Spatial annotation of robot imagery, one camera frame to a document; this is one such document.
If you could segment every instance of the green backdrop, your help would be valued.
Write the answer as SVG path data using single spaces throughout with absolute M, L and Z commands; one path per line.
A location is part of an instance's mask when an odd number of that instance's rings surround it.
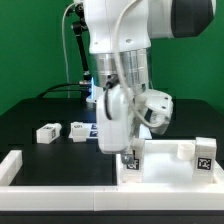
M 68 0 L 0 1 L 0 114 L 25 98 L 66 82 L 61 20 Z M 224 114 L 224 1 L 197 38 L 152 41 L 153 84 L 175 98 L 201 99 Z M 77 45 L 66 19 L 72 81 L 82 78 Z M 88 34 L 84 35 L 88 49 Z

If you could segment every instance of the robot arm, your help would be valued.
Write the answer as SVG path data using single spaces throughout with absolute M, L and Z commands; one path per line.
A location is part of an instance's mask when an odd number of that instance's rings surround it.
M 95 84 L 105 88 L 117 76 L 113 34 L 115 24 L 131 0 L 83 0 L 85 20 L 90 32 L 89 51 L 95 58 Z M 151 131 L 162 134 L 171 118 L 172 101 L 165 93 L 150 90 L 148 78 L 150 38 L 179 38 L 199 35 L 212 21 L 215 0 L 139 0 L 124 14 L 117 46 L 135 110 L 145 115 L 153 111 Z M 124 153 L 136 134 L 136 119 L 126 93 L 120 85 L 108 90 L 97 102 L 99 146 L 104 153 Z M 112 119 L 105 114 L 105 102 Z

